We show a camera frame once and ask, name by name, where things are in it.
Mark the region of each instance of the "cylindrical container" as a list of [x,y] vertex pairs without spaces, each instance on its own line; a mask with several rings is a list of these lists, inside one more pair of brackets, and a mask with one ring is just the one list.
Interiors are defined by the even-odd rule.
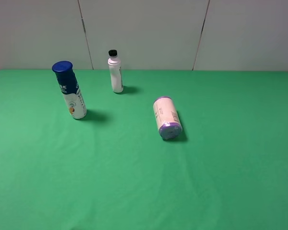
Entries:
[[86,115],[86,106],[78,85],[72,63],[59,61],[52,66],[52,71],[57,76],[58,83],[63,93],[68,110],[73,118],[81,119]]
[[170,97],[159,97],[154,102],[154,113],[160,136],[163,139],[177,137],[182,132],[182,127]]
[[111,85],[113,92],[123,91],[123,79],[121,77],[120,59],[117,57],[117,51],[112,49],[109,51],[110,58],[108,59],[108,65],[111,75]]

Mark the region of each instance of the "green table surface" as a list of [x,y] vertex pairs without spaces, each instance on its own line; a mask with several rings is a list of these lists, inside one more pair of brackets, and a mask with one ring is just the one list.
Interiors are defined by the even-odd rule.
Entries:
[[288,230],[288,72],[75,73],[82,120],[51,70],[0,71],[0,230]]

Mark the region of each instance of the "green tablecloth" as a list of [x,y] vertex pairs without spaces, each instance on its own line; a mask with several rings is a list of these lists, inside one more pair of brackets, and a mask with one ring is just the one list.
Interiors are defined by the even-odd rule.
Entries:
[[[288,230],[288,73],[0,71],[0,230]],[[184,133],[163,141],[154,100]]]

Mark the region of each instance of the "white wall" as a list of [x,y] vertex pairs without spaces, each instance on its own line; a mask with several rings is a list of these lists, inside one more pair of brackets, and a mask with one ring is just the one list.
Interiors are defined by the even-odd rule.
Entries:
[[0,69],[91,69],[77,0],[0,0]]
[[211,0],[195,69],[288,71],[288,0]]
[[208,0],[80,0],[94,69],[193,68]]

